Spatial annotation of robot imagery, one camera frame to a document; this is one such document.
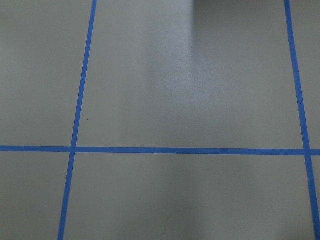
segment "blue tape line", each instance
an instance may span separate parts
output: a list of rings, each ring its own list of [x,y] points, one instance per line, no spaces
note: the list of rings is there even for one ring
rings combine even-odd
[[[310,155],[311,156],[320,156],[320,149],[311,149]]]
[[[0,146],[0,152],[69,153],[69,146]]]
[[[83,58],[83,65],[82,65],[81,81],[80,81],[80,87],[79,87],[79,93],[78,93],[78,99],[77,99],[77,103],[76,103],[76,110],[75,110],[75,117],[74,117],[74,125],[73,125],[73,132],[72,132],[69,163],[68,163],[68,169],[67,169],[67,173],[66,173],[66,180],[65,180],[65,186],[64,186],[64,194],[63,194],[63,201],[62,201],[59,232],[58,232],[58,238],[57,238],[58,240],[63,240],[64,235],[65,235],[69,196],[70,196],[72,175],[73,175],[73,169],[74,169],[74,163],[75,163],[80,116],[81,116],[82,103],[83,103],[83,99],[84,99],[86,76],[87,76],[92,34],[93,34],[93,29],[94,29],[96,8],[97,8],[97,0],[92,0],[90,22],[89,22],[89,27],[88,27],[88,33],[87,33],[86,44],[85,44],[85,52],[84,52],[84,58]]]
[[[316,240],[320,240],[320,218],[319,218],[318,200],[317,200],[317,192],[316,192],[314,170],[312,165],[311,151],[310,151],[305,104],[304,104],[302,85],[301,85],[301,79],[300,79],[300,73],[299,73],[298,58],[297,58],[296,45],[295,45],[294,29],[292,24],[290,0],[284,0],[284,7],[285,7],[286,26],[287,26],[290,55],[291,55],[291,62],[292,62],[292,69],[293,69],[293,76],[294,76],[296,99],[297,99],[299,118],[300,118],[305,167],[306,167],[306,172],[308,176],[308,187],[309,187],[309,196],[310,196],[310,202],[311,202],[314,235]]]
[[[77,146],[77,153],[113,154],[199,154],[199,155],[289,155],[303,156],[303,149],[250,148],[170,148],[170,147],[87,147]]]

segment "gray surface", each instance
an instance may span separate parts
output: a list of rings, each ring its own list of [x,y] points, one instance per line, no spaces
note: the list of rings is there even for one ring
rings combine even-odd
[[[90,1],[2,0],[0,145],[69,146]]]
[[[0,152],[0,239],[56,240],[67,153]]]
[[[79,153],[74,170],[66,240],[314,239],[302,156]]]
[[[320,156],[313,156],[312,163],[313,163],[316,194],[318,197],[318,205],[320,206],[320,201],[319,201],[320,200]]]
[[[291,8],[310,145],[320,149],[320,1],[294,0]]]
[[[90,5],[1,1],[0,145],[70,145]],[[320,6],[291,6],[319,148]],[[78,145],[301,149],[285,20],[281,0],[99,0]],[[57,239],[67,163],[0,152],[0,239]],[[314,239],[307,182],[302,156],[76,154],[65,239]]]
[[[79,146],[302,148],[284,3],[209,2],[98,3]]]

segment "crack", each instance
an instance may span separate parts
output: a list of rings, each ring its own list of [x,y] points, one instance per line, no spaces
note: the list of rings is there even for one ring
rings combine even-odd
[[[168,222],[169,222],[169,220],[170,220],[175,214],[180,213],[180,212],[183,212],[183,211],[185,211],[185,210],[188,211],[188,210],[194,210],[194,209],[211,209],[211,210],[214,210],[214,208],[211,207],[211,206],[195,206],[195,207],[183,207],[183,208],[180,208],[179,210],[176,210],[176,211],[172,212],[172,213],[167,217],[167,219],[166,219],[166,221],[165,221],[165,225],[164,225],[164,232],[163,232],[162,234],[160,234],[160,235],[156,235],[156,236],[153,237],[151,240],[155,240],[155,239],[160,238],[160,237],[162,237],[162,236],[164,236],[164,235],[167,234]]]

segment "floor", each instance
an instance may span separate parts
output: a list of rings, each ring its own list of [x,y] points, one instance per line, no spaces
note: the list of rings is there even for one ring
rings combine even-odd
[[[320,240],[319,12],[2,0],[0,239]]]

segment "blue tape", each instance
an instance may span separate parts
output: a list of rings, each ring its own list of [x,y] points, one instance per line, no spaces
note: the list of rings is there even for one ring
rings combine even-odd
[[[69,146],[0,146],[0,152],[69,153]]]
[[[67,169],[67,173],[66,173],[66,180],[65,180],[65,186],[64,186],[64,194],[63,194],[63,201],[62,201],[59,232],[58,232],[58,238],[57,238],[58,240],[63,240],[64,235],[65,235],[69,196],[70,196],[72,175],[73,175],[73,169],[74,169],[74,163],[75,163],[80,116],[81,116],[82,103],[83,103],[83,99],[84,99],[86,76],[87,76],[88,62],[89,62],[89,56],[90,56],[92,34],[93,34],[94,23],[95,23],[96,8],[97,8],[97,0],[92,0],[90,22],[89,22],[89,27],[88,27],[88,33],[87,33],[86,44],[85,44],[85,52],[84,52],[84,58],[83,58],[83,65],[82,65],[81,81],[80,81],[80,87],[79,87],[79,93],[78,93],[78,99],[77,99],[77,103],[76,103],[76,110],[75,110],[75,117],[74,117],[74,125],[73,125],[73,132],[72,132],[69,163],[68,163],[68,169]]]
[[[320,149],[311,149],[310,155],[311,156],[320,156]]]
[[[199,154],[199,155],[289,155],[303,156],[303,149],[170,148],[170,147],[76,147],[77,153]]]
[[[306,172],[308,176],[308,187],[309,187],[309,196],[310,196],[312,218],[313,218],[313,228],[314,228],[315,239],[320,240],[319,208],[318,208],[316,184],[315,184],[314,170],[313,170],[311,151],[310,151],[305,104],[304,104],[302,85],[301,85],[301,79],[300,79],[300,73],[299,73],[298,58],[297,58],[296,45],[295,45],[294,29],[292,24],[290,0],[284,0],[284,7],[285,7],[286,26],[287,26],[290,55],[291,55],[291,62],[292,62],[292,69],[293,69],[293,76],[294,76],[296,99],[297,99],[299,118],[300,118],[305,167],[306,167]]]

